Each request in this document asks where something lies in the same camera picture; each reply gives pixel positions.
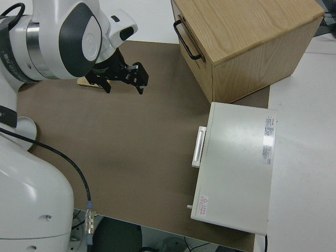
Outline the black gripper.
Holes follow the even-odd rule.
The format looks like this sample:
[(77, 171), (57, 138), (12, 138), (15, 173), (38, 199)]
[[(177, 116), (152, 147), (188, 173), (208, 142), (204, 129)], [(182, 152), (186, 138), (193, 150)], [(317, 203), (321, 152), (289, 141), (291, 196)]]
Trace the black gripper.
[(121, 79), (124, 83), (134, 86), (140, 95), (148, 85), (149, 75), (143, 65), (140, 62), (135, 62), (132, 66), (126, 64), (119, 48), (108, 59), (96, 63), (92, 71), (93, 73), (87, 74), (88, 83), (98, 85), (106, 93), (111, 92), (111, 86), (104, 78)]

